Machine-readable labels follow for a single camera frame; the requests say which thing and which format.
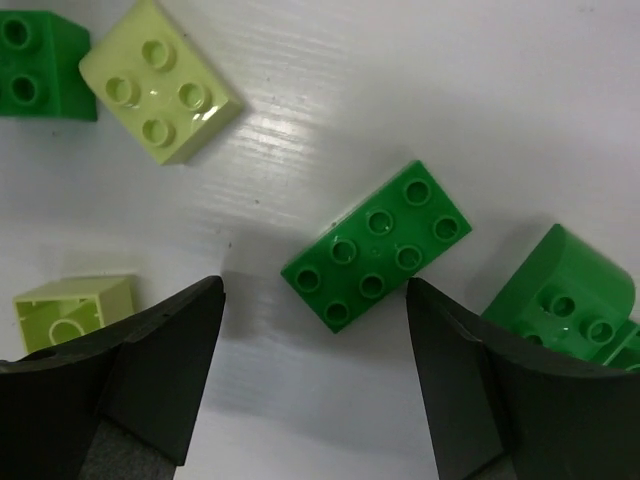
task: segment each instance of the white table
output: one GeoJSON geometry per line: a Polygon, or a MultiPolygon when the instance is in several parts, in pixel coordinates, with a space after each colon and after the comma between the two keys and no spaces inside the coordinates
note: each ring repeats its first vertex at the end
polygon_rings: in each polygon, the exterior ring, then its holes
{"type": "MultiPolygon", "coordinates": [[[[186,166],[115,118],[0,120],[11,297],[134,273],[150,306],[222,273],[225,320],[178,479],[436,479],[397,292],[332,335],[280,267],[412,158],[474,232],[422,276],[481,310],[553,221],[640,275],[636,0],[165,0],[249,112],[186,166]]],[[[51,8],[101,38],[129,0],[51,8]]]]}

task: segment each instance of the yellow-green block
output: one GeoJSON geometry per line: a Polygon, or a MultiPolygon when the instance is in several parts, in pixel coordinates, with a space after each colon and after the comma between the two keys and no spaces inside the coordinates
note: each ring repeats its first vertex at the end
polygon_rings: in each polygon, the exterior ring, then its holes
{"type": "Polygon", "coordinates": [[[27,353],[133,315],[129,277],[67,278],[13,299],[27,353]]]}
{"type": "Polygon", "coordinates": [[[80,61],[96,96],[161,164],[188,160],[243,102],[154,0],[139,0],[80,61]]]}

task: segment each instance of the white surface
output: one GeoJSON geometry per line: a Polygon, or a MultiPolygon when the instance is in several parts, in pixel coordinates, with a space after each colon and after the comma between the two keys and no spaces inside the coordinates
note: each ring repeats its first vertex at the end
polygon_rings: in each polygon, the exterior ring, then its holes
{"type": "MultiPolygon", "coordinates": [[[[413,157],[475,230],[423,272],[469,308],[554,220],[640,275],[637,0],[165,0],[249,103],[189,165],[97,124],[0,121],[0,357],[11,297],[132,272],[142,306],[222,272],[185,479],[437,478],[402,293],[333,336],[278,277],[413,157]]],[[[128,0],[53,8],[94,40],[128,0]]]]}

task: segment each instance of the light green lego brick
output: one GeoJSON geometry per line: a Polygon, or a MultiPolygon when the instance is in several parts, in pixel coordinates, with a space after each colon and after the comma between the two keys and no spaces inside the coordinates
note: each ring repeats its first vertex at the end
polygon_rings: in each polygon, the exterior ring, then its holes
{"type": "Polygon", "coordinates": [[[80,73],[161,165],[188,160],[243,102],[154,0],[139,0],[80,62],[80,73]]]}
{"type": "Polygon", "coordinates": [[[128,277],[69,278],[13,299],[27,353],[133,315],[128,277]]]}

